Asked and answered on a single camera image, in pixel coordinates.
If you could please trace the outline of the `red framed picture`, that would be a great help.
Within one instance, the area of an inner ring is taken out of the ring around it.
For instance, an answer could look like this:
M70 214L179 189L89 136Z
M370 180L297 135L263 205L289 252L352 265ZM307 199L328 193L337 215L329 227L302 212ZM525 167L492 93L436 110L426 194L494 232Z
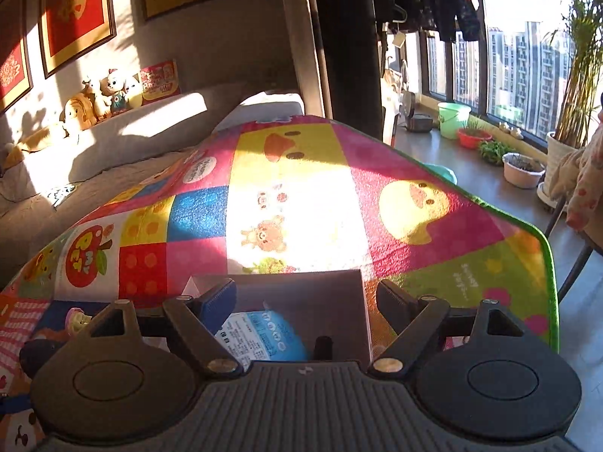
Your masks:
M39 1L39 39L46 78L115 35L112 0Z

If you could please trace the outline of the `chair with floral cloth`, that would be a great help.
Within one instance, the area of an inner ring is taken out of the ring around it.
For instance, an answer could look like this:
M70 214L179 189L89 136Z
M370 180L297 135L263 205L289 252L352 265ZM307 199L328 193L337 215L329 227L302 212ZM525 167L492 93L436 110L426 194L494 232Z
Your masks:
M561 289L558 301L567 295L590 256L602 255L603 137L599 124L588 145L567 153L553 170L549 197L556 202L545 236L549 237L563 211L565 223L583 240Z

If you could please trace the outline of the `tall bamboo palm plant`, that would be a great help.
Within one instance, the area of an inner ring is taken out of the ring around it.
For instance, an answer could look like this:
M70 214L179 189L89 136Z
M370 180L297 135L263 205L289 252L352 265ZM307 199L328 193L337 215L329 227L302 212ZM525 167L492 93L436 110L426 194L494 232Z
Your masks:
M573 52L560 116L549 140L546 186L551 185L563 151L587 145L602 76L602 0L564 1L567 9L563 21Z

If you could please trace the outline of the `white cardboard box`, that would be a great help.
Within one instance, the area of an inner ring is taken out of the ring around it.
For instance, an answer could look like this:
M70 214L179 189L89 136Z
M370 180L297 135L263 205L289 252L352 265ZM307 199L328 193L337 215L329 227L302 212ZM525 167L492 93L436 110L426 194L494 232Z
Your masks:
M305 345L306 360L371 358L368 312L360 272L276 273L276 275L194 275L183 293L193 298L220 279L233 279L236 305L232 313L273 310L280 313Z

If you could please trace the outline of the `red card on sofa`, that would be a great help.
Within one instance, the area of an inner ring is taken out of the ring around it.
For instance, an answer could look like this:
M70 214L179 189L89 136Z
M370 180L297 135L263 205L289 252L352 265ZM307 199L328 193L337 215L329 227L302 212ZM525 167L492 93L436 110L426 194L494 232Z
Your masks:
M140 69L143 104L164 100L181 93L178 66L175 59Z

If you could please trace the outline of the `green plastic bucket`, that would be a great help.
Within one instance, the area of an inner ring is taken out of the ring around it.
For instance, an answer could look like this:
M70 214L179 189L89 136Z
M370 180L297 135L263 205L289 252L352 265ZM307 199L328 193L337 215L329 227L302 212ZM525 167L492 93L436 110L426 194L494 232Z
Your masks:
M457 131L466 128L471 108L464 104L439 102L438 121L439 131L445 139L456 140Z

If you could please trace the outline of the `black plush toy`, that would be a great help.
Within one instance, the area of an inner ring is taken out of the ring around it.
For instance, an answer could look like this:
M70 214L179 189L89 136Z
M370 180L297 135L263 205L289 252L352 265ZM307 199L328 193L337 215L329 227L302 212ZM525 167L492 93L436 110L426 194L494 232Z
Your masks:
M63 342L48 339L35 339L25 342L18 356L23 373L33 380L36 373L63 346Z

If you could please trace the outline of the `white plant pot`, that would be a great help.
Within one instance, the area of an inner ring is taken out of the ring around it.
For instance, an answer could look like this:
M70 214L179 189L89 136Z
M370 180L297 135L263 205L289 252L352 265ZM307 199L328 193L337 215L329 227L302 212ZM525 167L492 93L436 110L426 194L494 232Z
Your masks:
M541 161L520 153L506 153L502 160L504 179L523 190L537 188L546 172Z

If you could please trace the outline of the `blue wet wipes pack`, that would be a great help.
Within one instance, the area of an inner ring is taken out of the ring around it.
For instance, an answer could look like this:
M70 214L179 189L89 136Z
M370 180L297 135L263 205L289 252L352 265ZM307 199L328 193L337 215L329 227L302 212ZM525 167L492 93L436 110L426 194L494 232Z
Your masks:
M232 313L215 338L244 370L256 361L303 361L309 355L293 326L273 310Z

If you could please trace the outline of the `white plush toy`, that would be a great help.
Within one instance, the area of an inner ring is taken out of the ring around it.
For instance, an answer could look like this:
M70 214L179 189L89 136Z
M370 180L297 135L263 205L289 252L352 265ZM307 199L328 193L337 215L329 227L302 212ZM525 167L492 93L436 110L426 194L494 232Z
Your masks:
M111 116L143 105L143 88L138 75L108 69L108 75L100 81L100 90Z

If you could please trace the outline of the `red plant pot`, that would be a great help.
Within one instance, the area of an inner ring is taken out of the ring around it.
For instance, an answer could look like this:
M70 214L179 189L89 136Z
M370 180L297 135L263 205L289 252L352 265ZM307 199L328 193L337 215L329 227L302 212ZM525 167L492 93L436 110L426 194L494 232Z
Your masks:
M481 128L459 128L457 137L462 147L475 150L483 142L493 139L493 136Z

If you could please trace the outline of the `yellow pink figurine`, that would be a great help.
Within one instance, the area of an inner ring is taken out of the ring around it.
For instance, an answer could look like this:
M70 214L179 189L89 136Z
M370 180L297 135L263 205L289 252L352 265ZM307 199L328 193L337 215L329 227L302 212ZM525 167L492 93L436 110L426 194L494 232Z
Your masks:
M92 316L86 314L81 308L73 307L67 314L64 320L64 328L67 334L73 338L76 337L84 328L92 321Z

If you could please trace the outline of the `orange plush toy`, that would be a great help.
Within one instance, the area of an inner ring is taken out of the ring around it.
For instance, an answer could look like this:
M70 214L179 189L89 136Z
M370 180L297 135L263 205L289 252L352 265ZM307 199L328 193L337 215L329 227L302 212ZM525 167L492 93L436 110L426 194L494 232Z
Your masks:
M69 135L89 130L97 124L92 102L83 93L78 93L66 101L61 119L63 128Z

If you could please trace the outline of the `colourful cartoon play mat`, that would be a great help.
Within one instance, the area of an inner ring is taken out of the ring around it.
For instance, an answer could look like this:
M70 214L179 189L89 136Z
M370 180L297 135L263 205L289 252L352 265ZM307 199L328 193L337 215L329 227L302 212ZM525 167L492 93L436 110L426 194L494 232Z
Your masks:
M73 307L92 315L183 295L194 275L360 272L370 360L395 333L377 308L390 279L455 307L507 306L559 345L554 264L542 233L419 161L311 115L233 125L95 208L48 243L1 294L1 447L44 437L18 355L68 342Z

